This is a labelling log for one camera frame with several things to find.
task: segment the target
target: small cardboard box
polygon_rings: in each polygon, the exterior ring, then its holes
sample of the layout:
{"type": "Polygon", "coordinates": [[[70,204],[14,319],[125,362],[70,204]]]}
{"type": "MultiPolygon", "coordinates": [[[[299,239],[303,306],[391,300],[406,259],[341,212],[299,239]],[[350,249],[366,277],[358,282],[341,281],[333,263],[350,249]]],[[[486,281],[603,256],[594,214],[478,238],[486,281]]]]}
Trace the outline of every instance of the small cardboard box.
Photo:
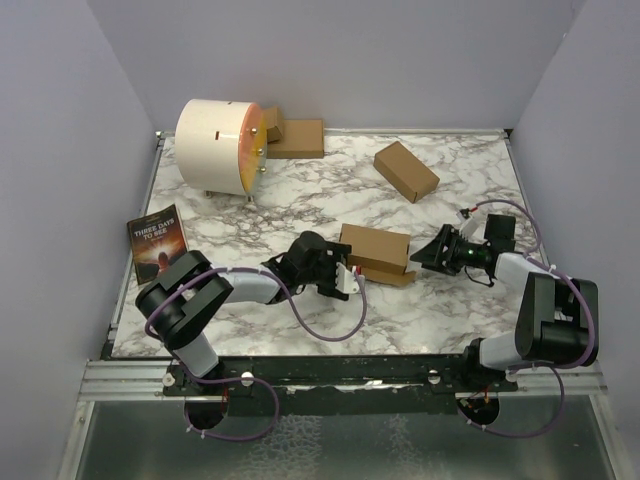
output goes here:
{"type": "Polygon", "coordinates": [[[276,106],[263,110],[264,121],[267,125],[267,143],[277,142],[284,137],[284,117],[276,106]]]}
{"type": "Polygon", "coordinates": [[[376,153],[373,166],[411,203],[433,192],[440,182],[440,178],[400,142],[376,153]]]}
{"type": "Polygon", "coordinates": [[[322,120],[285,120],[282,140],[270,143],[267,158],[323,158],[322,120]]]}
{"type": "Polygon", "coordinates": [[[367,280],[404,287],[416,272],[407,272],[411,236],[357,225],[342,225],[340,243],[351,245],[348,266],[359,265],[367,280]]]}

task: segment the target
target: book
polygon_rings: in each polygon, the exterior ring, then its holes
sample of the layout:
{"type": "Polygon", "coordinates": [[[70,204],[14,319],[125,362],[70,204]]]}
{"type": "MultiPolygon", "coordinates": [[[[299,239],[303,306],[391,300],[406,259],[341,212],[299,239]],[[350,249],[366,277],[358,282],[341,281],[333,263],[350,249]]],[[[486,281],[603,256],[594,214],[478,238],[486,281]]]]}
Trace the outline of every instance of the book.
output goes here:
{"type": "Polygon", "coordinates": [[[131,220],[127,228],[138,285],[154,280],[188,250],[175,205],[131,220]]]}

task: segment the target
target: gray wall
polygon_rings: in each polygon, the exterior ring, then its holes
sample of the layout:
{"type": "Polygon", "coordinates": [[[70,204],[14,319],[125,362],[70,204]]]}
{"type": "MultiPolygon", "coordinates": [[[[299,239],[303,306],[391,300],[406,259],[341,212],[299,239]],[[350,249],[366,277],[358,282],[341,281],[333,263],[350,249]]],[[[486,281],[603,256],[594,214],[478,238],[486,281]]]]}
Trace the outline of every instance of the gray wall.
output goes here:
{"type": "Polygon", "coordinates": [[[640,471],[640,2],[588,0],[513,135],[552,257],[600,287],[600,361],[640,471]]]}
{"type": "Polygon", "coordinates": [[[99,353],[151,123],[83,0],[0,6],[0,470],[53,478],[99,353]]]}
{"type": "Polygon", "coordinates": [[[514,127],[580,0],[88,0],[156,128],[194,97],[331,127],[514,127]]]}

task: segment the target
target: white cylinder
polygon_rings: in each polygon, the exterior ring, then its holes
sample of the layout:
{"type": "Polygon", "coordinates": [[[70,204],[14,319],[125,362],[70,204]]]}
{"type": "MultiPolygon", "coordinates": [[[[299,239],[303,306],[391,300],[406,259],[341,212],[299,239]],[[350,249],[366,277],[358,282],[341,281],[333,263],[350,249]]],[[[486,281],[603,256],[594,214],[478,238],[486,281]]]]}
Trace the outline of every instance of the white cylinder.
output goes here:
{"type": "Polygon", "coordinates": [[[190,187],[247,195],[260,177],[266,139],[257,104],[194,99],[176,127],[176,163],[190,187]]]}

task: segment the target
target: marble surface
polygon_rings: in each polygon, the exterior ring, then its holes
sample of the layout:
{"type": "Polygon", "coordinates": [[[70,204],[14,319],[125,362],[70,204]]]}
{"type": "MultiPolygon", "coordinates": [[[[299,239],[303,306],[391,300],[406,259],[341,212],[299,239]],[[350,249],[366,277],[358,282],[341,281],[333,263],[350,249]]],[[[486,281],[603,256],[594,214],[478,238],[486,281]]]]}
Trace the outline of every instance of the marble surface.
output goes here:
{"type": "MultiPolygon", "coordinates": [[[[327,135],[325,150],[324,159],[269,160],[255,203],[248,204],[243,197],[226,194],[206,198],[204,192],[186,186],[169,138],[148,212],[176,203],[191,249],[201,250],[218,264],[255,266],[287,250],[303,230],[314,230],[327,240],[337,240],[342,223],[409,233],[415,251],[442,224],[455,225],[459,208],[497,197],[523,204],[501,134],[327,135]],[[441,179],[436,192],[416,204],[373,168],[373,155],[396,140],[441,179]]],[[[502,205],[486,210],[516,214],[502,205]]],[[[522,248],[532,244],[533,234],[517,216],[516,235],[522,248]]],[[[134,305],[138,291],[132,275],[114,357],[167,354],[144,334],[144,318],[134,305]]],[[[448,277],[428,271],[421,271],[405,288],[368,282],[366,291],[366,323],[345,342],[325,343],[308,335],[287,303],[226,305],[209,323],[206,335],[221,355],[455,353],[473,338],[512,329],[520,303],[520,297],[503,285],[489,289],[464,274],[448,277]]],[[[341,302],[318,295],[314,288],[295,299],[312,328],[330,336],[351,330],[362,308],[358,296],[341,302]]]]}

